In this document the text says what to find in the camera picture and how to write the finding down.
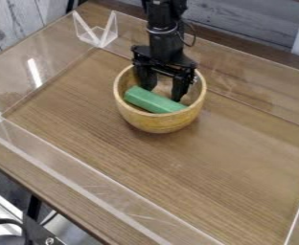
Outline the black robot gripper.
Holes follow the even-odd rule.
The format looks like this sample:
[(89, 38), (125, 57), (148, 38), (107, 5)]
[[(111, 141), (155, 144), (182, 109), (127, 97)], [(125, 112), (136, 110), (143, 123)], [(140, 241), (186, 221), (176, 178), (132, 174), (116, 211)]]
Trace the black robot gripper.
[(152, 91), (158, 74), (172, 78), (171, 99), (180, 101), (188, 93), (195, 78), (195, 62), (186, 56), (184, 25), (175, 24), (170, 30), (148, 28), (148, 45), (134, 45), (134, 66), (140, 87)]

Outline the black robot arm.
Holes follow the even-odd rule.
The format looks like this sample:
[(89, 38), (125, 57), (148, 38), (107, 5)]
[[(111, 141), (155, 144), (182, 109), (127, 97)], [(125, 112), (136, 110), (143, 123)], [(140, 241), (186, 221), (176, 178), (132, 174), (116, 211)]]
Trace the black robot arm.
[(134, 45), (134, 66), (140, 87), (152, 91), (158, 85), (158, 74), (172, 78), (171, 99), (179, 101), (195, 82), (196, 63), (184, 54), (183, 13), (187, 0), (142, 0), (147, 14), (150, 45)]

